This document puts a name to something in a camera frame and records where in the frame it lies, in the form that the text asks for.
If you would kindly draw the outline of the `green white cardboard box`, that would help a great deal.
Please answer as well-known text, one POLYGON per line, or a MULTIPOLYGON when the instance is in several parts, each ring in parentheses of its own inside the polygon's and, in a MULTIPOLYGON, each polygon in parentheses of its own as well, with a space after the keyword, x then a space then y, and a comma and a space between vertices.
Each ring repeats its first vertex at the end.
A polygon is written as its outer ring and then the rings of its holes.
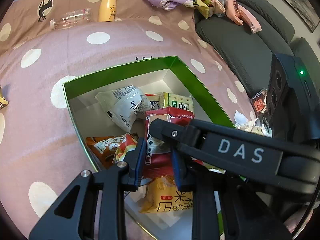
MULTIPOLYGON (((197 119, 233 127, 232 120, 202 81, 208 73, 203 64, 194 59, 185 64, 176 56, 168 56, 110 67, 65 83, 63 90, 67 108, 81 146, 94 170, 100 172, 104 167, 86 146, 86 138, 123 133, 95 99, 99 92, 134 85, 144 93, 172 92, 188 96, 193 99, 197 119)), ((135 223, 154 239, 191 239, 191 210, 140 213, 144 194, 145 188, 141 187, 125 197, 126 214, 135 223)))

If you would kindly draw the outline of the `dark grey sofa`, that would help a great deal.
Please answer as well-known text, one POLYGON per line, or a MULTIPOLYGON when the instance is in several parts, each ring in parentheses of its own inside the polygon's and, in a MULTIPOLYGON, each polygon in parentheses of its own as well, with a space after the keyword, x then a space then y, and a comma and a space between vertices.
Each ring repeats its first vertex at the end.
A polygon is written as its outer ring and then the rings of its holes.
POLYGON ((305 38, 294 40, 290 21, 267 0, 236 0, 260 23, 262 30, 252 33, 247 24, 237 25, 228 17, 205 19, 195 12, 199 37, 212 45, 237 76, 251 98, 268 87, 272 54, 300 58, 316 90, 319 90, 319 60, 305 38))

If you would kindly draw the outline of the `orange panda snack packet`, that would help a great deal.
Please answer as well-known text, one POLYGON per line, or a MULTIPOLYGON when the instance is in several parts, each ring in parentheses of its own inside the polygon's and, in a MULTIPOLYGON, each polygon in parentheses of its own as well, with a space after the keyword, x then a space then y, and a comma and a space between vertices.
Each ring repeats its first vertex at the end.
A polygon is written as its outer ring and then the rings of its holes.
POLYGON ((87 137, 86 145, 100 160, 104 168, 124 161, 128 152, 136 149, 138 134, 125 133, 120 136, 87 137))

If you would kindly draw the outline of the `pink polka dot bedsheet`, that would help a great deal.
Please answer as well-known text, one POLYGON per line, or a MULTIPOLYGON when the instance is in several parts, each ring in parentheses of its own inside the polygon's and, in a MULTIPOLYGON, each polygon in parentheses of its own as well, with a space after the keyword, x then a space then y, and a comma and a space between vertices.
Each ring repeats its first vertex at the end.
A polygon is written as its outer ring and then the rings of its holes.
POLYGON ((100 0, 15 0, 1 20, 1 203, 24 236, 82 170, 90 168, 71 123, 62 85, 75 77, 136 60, 194 59, 232 118, 253 108, 242 83, 195 31, 194 12, 117 0, 116 20, 98 22, 100 0), (91 8, 91 21, 50 29, 51 20, 91 8))

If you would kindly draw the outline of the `yellow rice snack packet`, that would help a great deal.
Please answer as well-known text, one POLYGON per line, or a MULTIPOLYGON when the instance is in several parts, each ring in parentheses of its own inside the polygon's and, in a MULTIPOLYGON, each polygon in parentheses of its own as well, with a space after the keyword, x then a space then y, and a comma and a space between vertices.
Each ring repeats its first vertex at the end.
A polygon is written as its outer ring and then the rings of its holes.
POLYGON ((163 213, 193 208, 193 193, 178 190, 173 176, 153 179, 146 186, 140 213, 163 213))

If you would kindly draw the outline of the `yellow bottle red cap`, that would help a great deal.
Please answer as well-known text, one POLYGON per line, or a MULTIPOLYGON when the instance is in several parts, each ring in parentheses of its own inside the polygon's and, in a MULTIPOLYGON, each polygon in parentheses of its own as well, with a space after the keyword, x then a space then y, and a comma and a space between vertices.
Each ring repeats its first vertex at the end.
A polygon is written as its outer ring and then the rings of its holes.
POLYGON ((117 0, 101 0, 98 14, 99 22, 112 22, 116 19, 117 0))

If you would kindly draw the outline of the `small red snack packet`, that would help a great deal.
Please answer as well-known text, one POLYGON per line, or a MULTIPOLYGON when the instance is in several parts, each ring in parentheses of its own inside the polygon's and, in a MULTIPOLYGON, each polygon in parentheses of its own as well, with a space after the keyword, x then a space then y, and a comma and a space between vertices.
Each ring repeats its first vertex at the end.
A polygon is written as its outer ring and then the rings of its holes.
POLYGON ((255 111, 255 114, 257 116, 263 115, 267 109, 266 97, 267 97, 267 90, 263 89, 250 99, 253 109, 255 111))

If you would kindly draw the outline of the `green cracker packet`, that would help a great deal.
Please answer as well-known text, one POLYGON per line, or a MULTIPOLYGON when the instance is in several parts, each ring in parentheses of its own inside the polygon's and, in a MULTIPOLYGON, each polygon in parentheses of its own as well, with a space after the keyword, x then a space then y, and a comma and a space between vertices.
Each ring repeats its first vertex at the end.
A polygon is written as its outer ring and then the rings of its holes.
POLYGON ((167 92, 161 92, 159 94, 159 107, 160 108, 167 108, 167 107, 174 107, 177 109, 182 109, 185 111, 190 111, 194 113, 194 104, 193 104, 193 98, 167 93, 167 92))

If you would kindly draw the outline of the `white wrapped snacks pile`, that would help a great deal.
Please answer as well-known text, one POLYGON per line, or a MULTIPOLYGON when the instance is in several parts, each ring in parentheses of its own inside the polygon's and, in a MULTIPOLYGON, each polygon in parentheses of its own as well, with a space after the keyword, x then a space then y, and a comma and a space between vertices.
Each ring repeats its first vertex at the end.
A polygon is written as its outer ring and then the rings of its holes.
POLYGON ((269 128, 267 124, 263 124, 252 111, 250 111, 249 116, 250 119, 239 111, 236 111, 234 115, 234 126, 245 132, 255 133, 270 138, 273 136, 272 129, 269 128))

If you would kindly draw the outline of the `white red snack packet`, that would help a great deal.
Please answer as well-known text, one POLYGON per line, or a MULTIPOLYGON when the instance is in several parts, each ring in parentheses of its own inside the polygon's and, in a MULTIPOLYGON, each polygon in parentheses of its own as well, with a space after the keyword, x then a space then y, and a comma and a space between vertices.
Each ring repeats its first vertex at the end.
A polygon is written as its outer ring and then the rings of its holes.
POLYGON ((159 109, 160 95, 159 94, 145 94, 147 99, 151 102, 151 109, 159 109))

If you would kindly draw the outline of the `pink cloth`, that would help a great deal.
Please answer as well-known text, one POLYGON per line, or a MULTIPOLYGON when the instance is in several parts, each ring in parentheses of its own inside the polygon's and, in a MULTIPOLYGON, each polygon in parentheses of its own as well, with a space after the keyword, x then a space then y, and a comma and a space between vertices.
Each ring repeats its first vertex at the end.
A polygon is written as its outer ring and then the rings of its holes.
POLYGON ((237 25, 247 24, 254 34, 262 31, 258 20, 236 0, 194 0, 194 4, 205 19, 227 16, 237 25))

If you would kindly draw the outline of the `clear plastic bottle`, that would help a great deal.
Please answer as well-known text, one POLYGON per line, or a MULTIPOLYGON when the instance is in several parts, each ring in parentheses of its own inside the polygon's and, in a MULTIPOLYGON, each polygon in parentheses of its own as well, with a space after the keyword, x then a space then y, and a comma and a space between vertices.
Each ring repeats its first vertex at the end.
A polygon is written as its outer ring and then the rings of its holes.
POLYGON ((59 20, 50 21, 50 29, 68 29, 91 21, 91 8, 67 12, 59 20))

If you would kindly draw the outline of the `gold snack packet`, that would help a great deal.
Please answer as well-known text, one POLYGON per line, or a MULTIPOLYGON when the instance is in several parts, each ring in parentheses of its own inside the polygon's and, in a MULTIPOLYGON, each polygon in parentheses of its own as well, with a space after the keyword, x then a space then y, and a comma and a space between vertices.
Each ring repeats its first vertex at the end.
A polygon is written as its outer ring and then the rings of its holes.
POLYGON ((0 109, 3 109, 9 104, 8 100, 2 94, 2 87, 0 86, 0 109))

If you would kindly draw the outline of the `white barcode snack packet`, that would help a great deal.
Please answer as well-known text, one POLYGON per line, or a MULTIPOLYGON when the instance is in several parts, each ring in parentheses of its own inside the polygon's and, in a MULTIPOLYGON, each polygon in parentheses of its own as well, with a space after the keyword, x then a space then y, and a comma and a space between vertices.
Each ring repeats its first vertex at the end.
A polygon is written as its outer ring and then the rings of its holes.
POLYGON ((152 109, 150 100, 134 85, 99 92, 95 99, 106 115, 127 133, 137 119, 144 119, 146 111, 152 109))

